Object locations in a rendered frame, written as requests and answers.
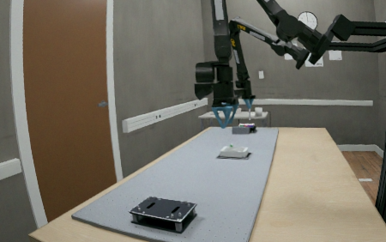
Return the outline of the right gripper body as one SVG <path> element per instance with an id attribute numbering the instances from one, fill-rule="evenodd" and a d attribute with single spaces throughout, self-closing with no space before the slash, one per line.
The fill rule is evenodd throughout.
<path id="1" fill-rule="evenodd" d="M 242 99 L 244 99 L 244 100 L 249 100 L 249 99 L 255 99 L 255 98 L 256 98 L 256 96 L 252 94 L 251 88 L 250 88 L 250 96 L 241 96 L 241 97 L 242 97 Z M 249 97 L 249 98 L 248 98 L 248 97 Z"/>

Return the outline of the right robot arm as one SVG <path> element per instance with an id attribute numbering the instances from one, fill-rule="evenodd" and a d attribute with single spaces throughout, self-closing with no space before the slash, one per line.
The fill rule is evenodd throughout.
<path id="1" fill-rule="evenodd" d="M 285 41 L 280 40 L 278 37 L 270 33 L 267 33 L 262 29 L 255 27 L 246 21 L 243 21 L 242 19 L 240 19 L 239 16 L 231 19 L 228 24 L 230 28 L 230 40 L 232 43 L 233 54 L 237 65 L 238 81 L 235 81 L 235 85 L 236 85 L 236 88 L 242 88 L 242 89 L 237 89 L 239 91 L 234 90 L 234 94 L 235 96 L 238 96 L 238 98 L 240 98 L 242 95 L 250 96 L 249 88 L 251 88 L 250 81 L 248 80 L 250 77 L 244 63 L 244 55 L 242 52 L 242 47 L 239 39 L 239 34 L 241 33 L 240 30 L 271 45 L 271 49 L 273 49 L 277 55 L 282 57 L 288 53 L 297 62 L 305 50 L 305 48 L 302 49 L 300 46 L 296 46 L 292 44 L 291 41 L 285 43 Z M 233 27 L 234 29 L 232 30 Z M 243 76 L 243 73 L 244 73 L 244 76 Z M 248 89 L 243 89 L 243 88 L 248 88 Z"/>

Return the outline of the white grid rack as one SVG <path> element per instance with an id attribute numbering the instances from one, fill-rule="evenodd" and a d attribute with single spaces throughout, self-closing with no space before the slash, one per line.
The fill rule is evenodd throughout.
<path id="1" fill-rule="evenodd" d="M 224 147 L 220 151 L 220 156 L 221 157 L 241 157 L 242 158 L 242 155 L 243 155 L 244 158 L 245 158 L 245 156 L 248 154 L 248 148 L 233 147 L 233 148 L 237 149 L 238 151 L 237 150 L 227 149 L 227 148 L 230 148 L 230 147 Z M 226 151 L 223 151 L 223 150 L 226 150 Z M 241 152 L 239 152 L 239 151 L 241 151 Z"/>

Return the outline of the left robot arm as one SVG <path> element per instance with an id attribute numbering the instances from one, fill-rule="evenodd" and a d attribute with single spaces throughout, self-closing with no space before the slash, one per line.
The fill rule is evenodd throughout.
<path id="1" fill-rule="evenodd" d="M 232 58 L 232 47 L 226 0 L 210 1 L 214 27 L 214 52 L 219 61 L 196 64 L 195 95 L 199 100 L 209 96 L 211 92 L 214 98 L 224 98 L 223 83 L 203 83 L 214 82 L 215 75 L 217 75 L 217 82 L 227 84 L 233 81 L 233 70 L 229 63 Z M 289 15 L 275 0 L 257 0 L 257 2 L 276 26 L 276 34 L 280 40 L 286 43 L 297 38 L 297 41 L 311 54 L 317 54 L 327 35 L 319 33 L 316 29 L 308 27 L 301 20 Z"/>

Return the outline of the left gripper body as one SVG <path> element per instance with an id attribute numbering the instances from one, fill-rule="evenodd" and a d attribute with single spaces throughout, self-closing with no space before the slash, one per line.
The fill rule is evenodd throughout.
<path id="1" fill-rule="evenodd" d="M 211 105 L 211 107 L 226 107 L 226 105 L 222 105 L 221 102 L 230 105 L 237 105 L 239 101 L 238 96 L 234 96 L 233 82 L 227 82 L 227 84 L 225 84 L 225 82 L 217 83 L 223 83 L 224 98 L 214 98 L 213 105 Z"/>

